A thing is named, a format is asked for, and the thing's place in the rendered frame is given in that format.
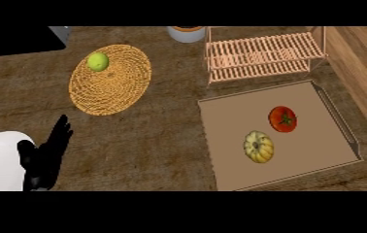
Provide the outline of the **brown square tray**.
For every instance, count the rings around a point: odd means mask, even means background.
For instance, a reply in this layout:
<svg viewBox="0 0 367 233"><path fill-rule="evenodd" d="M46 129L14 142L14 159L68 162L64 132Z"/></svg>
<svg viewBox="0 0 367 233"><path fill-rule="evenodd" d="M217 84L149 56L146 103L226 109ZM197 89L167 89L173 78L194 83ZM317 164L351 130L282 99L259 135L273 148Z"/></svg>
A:
<svg viewBox="0 0 367 233"><path fill-rule="evenodd" d="M357 139L323 87L288 83L198 102L217 187L245 190L354 164L363 160ZM287 106L297 115L292 132L270 124L272 110ZM260 164L244 152L247 134L259 130L275 142L275 157Z"/></svg>

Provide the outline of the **wooden tiered shelf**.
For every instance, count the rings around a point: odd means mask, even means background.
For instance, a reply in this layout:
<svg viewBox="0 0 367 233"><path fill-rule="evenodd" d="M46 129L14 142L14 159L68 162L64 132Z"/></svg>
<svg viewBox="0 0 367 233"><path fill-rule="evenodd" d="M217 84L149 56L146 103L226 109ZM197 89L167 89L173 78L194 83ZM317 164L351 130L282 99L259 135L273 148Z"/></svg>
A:
<svg viewBox="0 0 367 233"><path fill-rule="evenodd" d="M208 83L310 73L317 68L312 62L323 63L329 57L326 27L322 27L322 43L312 31L214 41L213 29L208 26L205 34Z"/></svg>

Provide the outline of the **black appliance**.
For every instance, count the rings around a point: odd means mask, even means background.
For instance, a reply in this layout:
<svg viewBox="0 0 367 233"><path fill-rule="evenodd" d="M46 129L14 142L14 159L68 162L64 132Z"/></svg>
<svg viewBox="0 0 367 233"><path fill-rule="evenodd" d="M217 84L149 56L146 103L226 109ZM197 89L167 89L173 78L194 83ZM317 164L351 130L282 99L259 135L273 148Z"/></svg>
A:
<svg viewBox="0 0 367 233"><path fill-rule="evenodd" d="M0 55L62 50L67 45L51 26L0 27Z"/></svg>

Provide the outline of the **wooden cabinet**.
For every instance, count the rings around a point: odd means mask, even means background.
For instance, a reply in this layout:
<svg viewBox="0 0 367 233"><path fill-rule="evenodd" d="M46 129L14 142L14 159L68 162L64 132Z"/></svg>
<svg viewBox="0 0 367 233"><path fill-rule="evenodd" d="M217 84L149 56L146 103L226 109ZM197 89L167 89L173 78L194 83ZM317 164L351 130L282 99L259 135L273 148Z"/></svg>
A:
<svg viewBox="0 0 367 233"><path fill-rule="evenodd" d="M309 27L325 44L329 62L367 117L367 26Z"/></svg>

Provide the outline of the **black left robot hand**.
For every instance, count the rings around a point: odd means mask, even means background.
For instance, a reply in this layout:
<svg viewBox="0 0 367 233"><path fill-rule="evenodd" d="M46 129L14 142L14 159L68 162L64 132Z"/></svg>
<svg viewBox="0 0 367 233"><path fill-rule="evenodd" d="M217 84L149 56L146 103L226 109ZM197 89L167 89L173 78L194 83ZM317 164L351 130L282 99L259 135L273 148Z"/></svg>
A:
<svg viewBox="0 0 367 233"><path fill-rule="evenodd" d="M54 188L73 135L68 116L61 115L48 141L40 146L30 140L18 142L21 165L27 171L24 191L43 191Z"/></svg>

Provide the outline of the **round woven wicker placemat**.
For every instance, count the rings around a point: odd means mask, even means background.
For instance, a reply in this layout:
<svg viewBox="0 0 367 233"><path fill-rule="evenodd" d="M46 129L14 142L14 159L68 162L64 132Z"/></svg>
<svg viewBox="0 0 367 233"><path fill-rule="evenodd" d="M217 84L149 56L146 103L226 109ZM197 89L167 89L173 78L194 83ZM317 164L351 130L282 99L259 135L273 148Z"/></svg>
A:
<svg viewBox="0 0 367 233"><path fill-rule="evenodd" d="M88 58L105 53L110 66L92 71ZM77 108L93 116L124 111L141 99L149 87L152 65L145 52L132 45L110 45L80 61L70 79L70 96Z"/></svg>

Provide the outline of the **grey appliance corner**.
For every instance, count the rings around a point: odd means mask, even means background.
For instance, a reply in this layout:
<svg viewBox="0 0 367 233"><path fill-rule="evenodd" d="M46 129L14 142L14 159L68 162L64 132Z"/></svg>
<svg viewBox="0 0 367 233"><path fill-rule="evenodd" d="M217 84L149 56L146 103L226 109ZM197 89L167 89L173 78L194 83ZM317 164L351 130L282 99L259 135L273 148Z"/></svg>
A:
<svg viewBox="0 0 367 233"><path fill-rule="evenodd" d="M62 43L67 44L70 40L71 32L73 32L73 27L71 26L51 26L51 30L57 34Z"/></svg>

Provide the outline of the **red tomato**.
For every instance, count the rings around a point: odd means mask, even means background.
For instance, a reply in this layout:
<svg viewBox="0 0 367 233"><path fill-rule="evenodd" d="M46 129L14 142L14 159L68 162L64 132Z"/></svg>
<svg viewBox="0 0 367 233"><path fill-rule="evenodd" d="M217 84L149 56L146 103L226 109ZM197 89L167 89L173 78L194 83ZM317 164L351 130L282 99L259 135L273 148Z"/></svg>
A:
<svg viewBox="0 0 367 233"><path fill-rule="evenodd" d="M297 115L289 107L278 106L269 114L269 120L279 132L289 133L297 127Z"/></svg>

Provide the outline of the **grey pot with orange rim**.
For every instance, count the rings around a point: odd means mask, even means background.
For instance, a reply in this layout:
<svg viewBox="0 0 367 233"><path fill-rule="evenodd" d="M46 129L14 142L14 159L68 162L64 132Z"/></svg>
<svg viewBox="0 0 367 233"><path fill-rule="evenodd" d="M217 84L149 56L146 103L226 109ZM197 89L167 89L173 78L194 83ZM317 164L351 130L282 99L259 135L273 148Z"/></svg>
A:
<svg viewBox="0 0 367 233"><path fill-rule="evenodd" d="M169 26L170 36L182 43L195 43L205 37L205 27Z"/></svg>

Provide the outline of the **yellow striped squash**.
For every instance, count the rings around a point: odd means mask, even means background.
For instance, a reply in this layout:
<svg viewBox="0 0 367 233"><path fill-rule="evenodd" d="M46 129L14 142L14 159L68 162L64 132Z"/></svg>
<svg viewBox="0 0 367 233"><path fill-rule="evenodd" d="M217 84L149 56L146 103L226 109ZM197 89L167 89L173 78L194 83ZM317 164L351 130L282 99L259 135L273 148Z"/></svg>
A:
<svg viewBox="0 0 367 233"><path fill-rule="evenodd" d="M267 163L275 156L275 143L261 131L251 131L244 140L245 155L256 163Z"/></svg>

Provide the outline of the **green lime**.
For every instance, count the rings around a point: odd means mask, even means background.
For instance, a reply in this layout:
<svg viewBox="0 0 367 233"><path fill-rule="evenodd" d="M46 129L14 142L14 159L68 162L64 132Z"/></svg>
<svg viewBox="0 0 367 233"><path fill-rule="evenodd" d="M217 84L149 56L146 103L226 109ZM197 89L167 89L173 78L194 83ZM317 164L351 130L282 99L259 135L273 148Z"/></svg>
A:
<svg viewBox="0 0 367 233"><path fill-rule="evenodd" d="M98 52L88 58L88 67L96 71L104 71L110 66L110 57L105 53Z"/></svg>

